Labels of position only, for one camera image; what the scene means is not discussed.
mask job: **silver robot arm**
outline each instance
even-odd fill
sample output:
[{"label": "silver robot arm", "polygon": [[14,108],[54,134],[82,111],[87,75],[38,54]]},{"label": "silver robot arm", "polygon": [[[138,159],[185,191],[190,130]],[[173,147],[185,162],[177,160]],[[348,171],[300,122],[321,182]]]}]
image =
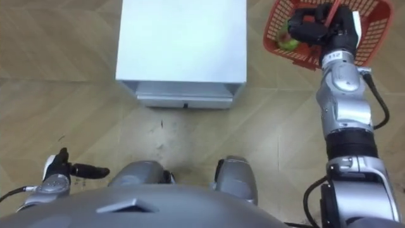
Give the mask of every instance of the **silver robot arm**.
[{"label": "silver robot arm", "polygon": [[347,227],[360,218],[401,221],[383,161],[374,142],[371,109],[364,98],[366,68],[343,50],[326,54],[316,95],[327,143],[328,184],[322,186],[323,226]]},{"label": "silver robot arm", "polygon": [[[299,9],[289,20],[289,33],[294,39],[321,46],[323,78],[316,99],[328,163],[326,177],[315,185],[327,181],[321,187],[322,227],[349,227],[362,218],[400,222],[387,171],[378,157],[371,108],[364,98],[366,85],[375,88],[371,70],[354,63],[359,40],[354,17],[349,7],[339,6],[326,28],[323,20],[330,7],[327,3],[316,9]],[[315,22],[305,22],[306,15],[314,16]],[[306,205],[308,194],[304,195],[304,209],[317,227]]]}]

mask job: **black cable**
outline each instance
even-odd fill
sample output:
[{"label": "black cable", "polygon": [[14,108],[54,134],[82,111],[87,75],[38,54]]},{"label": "black cable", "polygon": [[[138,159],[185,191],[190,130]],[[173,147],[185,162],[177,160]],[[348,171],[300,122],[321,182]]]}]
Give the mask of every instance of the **black cable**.
[{"label": "black cable", "polygon": [[378,101],[378,104],[380,104],[380,106],[384,112],[384,119],[379,124],[374,125],[374,130],[377,130],[388,123],[388,121],[390,120],[390,111],[389,111],[387,105],[385,104],[384,100],[382,99],[380,93],[378,93],[377,87],[374,84],[373,77],[371,76],[371,74],[369,74],[369,73],[364,74],[363,79],[367,83],[367,85],[370,88],[371,92],[373,93],[375,99]]},{"label": "black cable", "polygon": [[289,227],[296,227],[296,228],[313,228],[312,225],[295,224],[292,222],[284,222],[284,224]]},{"label": "black cable", "polygon": [[312,217],[311,212],[309,212],[309,206],[308,206],[308,198],[309,195],[312,193],[312,191],[320,186],[322,183],[327,181],[327,177],[324,176],[321,179],[315,181],[312,185],[310,185],[307,190],[305,190],[304,193],[304,199],[302,199],[302,203],[304,205],[304,212],[305,216],[308,219],[308,222],[314,227],[314,228],[319,228],[319,225],[316,223],[315,219]]},{"label": "black cable", "polygon": [[26,191],[27,187],[29,186],[24,186],[24,187],[19,187],[18,189],[14,189],[12,191],[9,191],[8,193],[6,193],[4,196],[2,196],[0,198],[0,203],[5,200],[8,196],[12,196],[14,194],[18,194],[18,193],[23,193]]}]

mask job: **wooden floor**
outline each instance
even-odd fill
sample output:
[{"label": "wooden floor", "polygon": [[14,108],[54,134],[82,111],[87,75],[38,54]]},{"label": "wooden floor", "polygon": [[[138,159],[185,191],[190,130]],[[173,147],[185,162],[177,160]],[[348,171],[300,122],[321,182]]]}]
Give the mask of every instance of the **wooden floor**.
[{"label": "wooden floor", "polygon": [[[281,220],[304,219],[304,190],[325,173],[315,101],[321,73],[266,52],[261,39],[273,0],[248,0],[248,85],[229,111],[150,109],[114,81],[120,0],[0,1],[0,194],[38,184],[46,158],[68,147],[73,162],[109,167],[99,181],[73,179],[73,192],[105,186],[126,164],[153,159],[181,183],[208,186],[216,162],[242,155],[259,205]],[[381,157],[405,206],[405,1],[371,66],[391,113],[378,130]],[[375,122],[382,118],[377,102]],[[311,209],[319,214],[319,192]],[[11,213],[24,195],[7,199]]]}]

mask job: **red basket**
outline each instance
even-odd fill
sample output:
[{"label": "red basket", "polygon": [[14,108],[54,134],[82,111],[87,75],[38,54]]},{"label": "red basket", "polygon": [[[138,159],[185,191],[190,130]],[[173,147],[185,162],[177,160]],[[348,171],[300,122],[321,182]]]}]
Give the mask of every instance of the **red basket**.
[{"label": "red basket", "polygon": [[[311,70],[320,68],[319,48],[310,48],[307,44],[300,43],[295,50],[286,51],[278,47],[276,36],[295,9],[317,7],[319,4],[332,2],[334,0],[277,0],[270,11],[263,37],[267,51],[293,60],[293,64],[301,67]],[[352,11],[359,11],[362,36],[355,64],[367,65],[387,35],[392,20],[392,5],[389,0],[341,0],[340,3],[348,5]]]}]

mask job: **white box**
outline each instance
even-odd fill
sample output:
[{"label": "white box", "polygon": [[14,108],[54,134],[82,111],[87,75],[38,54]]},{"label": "white box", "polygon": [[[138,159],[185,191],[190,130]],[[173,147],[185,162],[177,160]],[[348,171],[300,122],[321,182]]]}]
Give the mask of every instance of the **white box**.
[{"label": "white box", "polygon": [[147,106],[229,108],[246,43],[246,0],[123,0],[116,80]]}]

